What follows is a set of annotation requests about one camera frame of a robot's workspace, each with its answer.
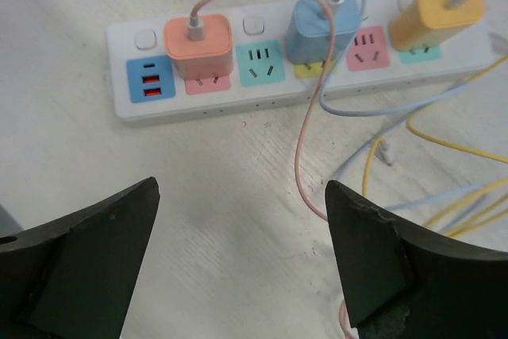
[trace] white table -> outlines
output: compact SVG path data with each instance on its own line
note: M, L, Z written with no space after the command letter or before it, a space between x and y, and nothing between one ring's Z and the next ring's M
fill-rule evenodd
M0 0L0 203L29 228L154 175L162 198L125 339L338 337L341 289L328 228L301 202L293 179L306 106L145 129L124 127L114 116L106 26L186 12L196 1ZM508 36L508 3L487 1L489 24ZM508 155L507 76L505 65L433 106L418 125ZM442 87L334 104L390 106ZM392 119L315 113L302 161L315 202L323 205L324 184L337 165ZM404 129L389 138L398 163L386 168L376 161L372 170L371 198L380 205L507 174L502 164ZM356 190L363 159L344 178ZM403 214L423 222L438 208ZM507 227L504 219L464 239L508 251Z

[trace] power strip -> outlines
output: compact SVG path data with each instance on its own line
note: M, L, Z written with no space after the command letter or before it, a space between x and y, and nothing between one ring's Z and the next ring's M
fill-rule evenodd
M332 74L327 99L463 78L494 60L484 21L440 47L393 49L387 26L407 1L369 0L356 43ZM286 59L283 38L294 3L206 12L225 15L232 26L235 68L225 78L184 82L171 67L163 28L168 20L186 15L109 26L117 116L130 125L150 125L308 102L321 63L294 66Z

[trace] blue charger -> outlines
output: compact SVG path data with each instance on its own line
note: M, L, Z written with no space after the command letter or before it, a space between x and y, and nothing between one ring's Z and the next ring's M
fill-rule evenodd
M323 7L315 0L298 0L294 5L291 23L287 29L286 55L293 64L324 61L330 45L328 18L321 18ZM356 0L344 0L335 14L335 60L360 27L360 10Z

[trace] pink cable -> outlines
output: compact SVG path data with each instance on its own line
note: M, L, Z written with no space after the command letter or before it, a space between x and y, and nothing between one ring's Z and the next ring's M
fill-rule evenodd
M346 339L355 339L350 331L351 326L349 325L348 309L346 309L346 303L343 299L339 307L339 325L341 325L342 332L346 336Z
M190 15L197 16L199 10L205 6L206 4L212 2L213 0L201 0L198 4L194 6L192 11L190 12ZM319 80L317 81L316 90L314 91L314 94L312 95L312 98L310 99L309 108L307 109L307 112L305 114L305 118L303 119L302 128L300 129L300 135L298 137L298 143L296 144L296 150L294 153L294 178L296 180L296 187L298 188L298 192L300 196L302 197L303 202L312 210L319 218L323 219L324 221L328 221L328 218L326 215L321 212L307 197L306 192L303 188L302 181L300 179L300 157L302 155L302 146L303 146L303 140L307 131L307 127L309 125L310 120L310 114L312 113L312 110L314 109L319 92L323 88L323 84L325 83L326 74L328 73L330 62L332 60L333 55L333 47L335 45L335 18L332 14L332 10L329 8L329 5L325 2L325 0L316 0L321 4L323 9L325 10L326 17L329 19L330 23L330 46L328 53L326 54L326 60L325 60L325 66L323 67L323 71L321 73L321 76L319 77Z

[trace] blue usb panel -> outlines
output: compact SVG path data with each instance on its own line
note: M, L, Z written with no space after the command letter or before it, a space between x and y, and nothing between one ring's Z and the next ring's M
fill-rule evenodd
M126 66L132 103L175 97L175 79L169 56L130 60Z

